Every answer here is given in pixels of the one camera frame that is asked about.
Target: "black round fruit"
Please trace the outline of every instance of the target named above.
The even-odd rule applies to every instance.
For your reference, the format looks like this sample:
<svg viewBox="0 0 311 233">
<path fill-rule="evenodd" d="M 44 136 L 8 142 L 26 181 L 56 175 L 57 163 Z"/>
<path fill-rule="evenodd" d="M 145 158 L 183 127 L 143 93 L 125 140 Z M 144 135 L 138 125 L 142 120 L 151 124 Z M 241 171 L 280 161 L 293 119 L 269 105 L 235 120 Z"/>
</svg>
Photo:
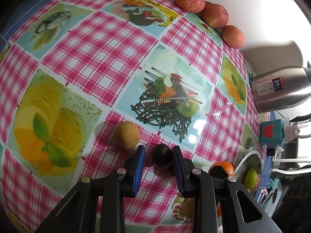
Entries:
<svg viewBox="0 0 311 233">
<path fill-rule="evenodd" d="M 173 163 L 173 151 L 166 144 L 160 143 L 154 147 L 151 159 L 158 167 L 169 167 Z"/>
</svg>

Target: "product label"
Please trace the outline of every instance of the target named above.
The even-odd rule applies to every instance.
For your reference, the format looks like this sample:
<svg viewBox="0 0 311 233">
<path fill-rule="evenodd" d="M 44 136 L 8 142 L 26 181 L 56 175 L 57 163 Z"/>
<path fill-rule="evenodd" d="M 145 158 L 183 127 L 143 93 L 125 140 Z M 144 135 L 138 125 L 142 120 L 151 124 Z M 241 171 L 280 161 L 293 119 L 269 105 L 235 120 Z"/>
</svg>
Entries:
<svg viewBox="0 0 311 233">
<path fill-rule="evenodd" d="M 283 89 L 285 89 L 283 77 L 257 84 L 258 95 L 266 95 Z"/>
</svg>

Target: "printed kiwi slice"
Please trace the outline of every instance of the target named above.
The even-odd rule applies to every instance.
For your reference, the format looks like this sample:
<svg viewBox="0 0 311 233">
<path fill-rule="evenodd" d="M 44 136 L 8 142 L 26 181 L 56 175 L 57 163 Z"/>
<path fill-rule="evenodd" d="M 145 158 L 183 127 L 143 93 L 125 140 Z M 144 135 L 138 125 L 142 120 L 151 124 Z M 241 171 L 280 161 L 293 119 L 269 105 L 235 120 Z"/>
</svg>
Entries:
<svg viewBox="0 0 311 233">
<path fill-rule="evenodd" d="M 177 111 L 186 118 L 194 116 L 198 109 L 199 105 L 190 100 L 177 106 Z"/>
</svg>

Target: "kettle handle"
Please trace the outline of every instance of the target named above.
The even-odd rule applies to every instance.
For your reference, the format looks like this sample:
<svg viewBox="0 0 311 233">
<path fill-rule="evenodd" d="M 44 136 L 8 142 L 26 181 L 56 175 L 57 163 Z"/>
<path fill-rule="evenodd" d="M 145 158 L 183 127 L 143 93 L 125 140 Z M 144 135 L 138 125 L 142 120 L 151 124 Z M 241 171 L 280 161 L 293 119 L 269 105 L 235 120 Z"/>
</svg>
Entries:
<svg viewBox="0 0 311 233">
<path fill-rule="evenodd" d="M 311 113 L 305 116 L 295 117 L 294 119 L 290 120 L 290 123 L 302 122 L 310 118 L 311 118 Z"/>
</svg>

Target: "white wall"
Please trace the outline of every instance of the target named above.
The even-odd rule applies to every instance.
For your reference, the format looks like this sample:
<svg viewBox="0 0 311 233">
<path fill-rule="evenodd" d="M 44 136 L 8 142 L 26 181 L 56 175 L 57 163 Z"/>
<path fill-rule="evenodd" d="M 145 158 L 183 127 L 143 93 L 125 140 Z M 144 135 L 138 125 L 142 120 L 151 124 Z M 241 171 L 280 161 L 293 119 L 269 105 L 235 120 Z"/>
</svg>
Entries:
<svg viewBox="0 0 311 233">
<path fill-rule="evenodd" d="M 311 62 L 311 25 L 293 0 L 207 0 L 223 5 L 245 35 L 241 51 L 257 74 Z M 284 115 L 311 112 L 311 99 Z"/>
</svg>

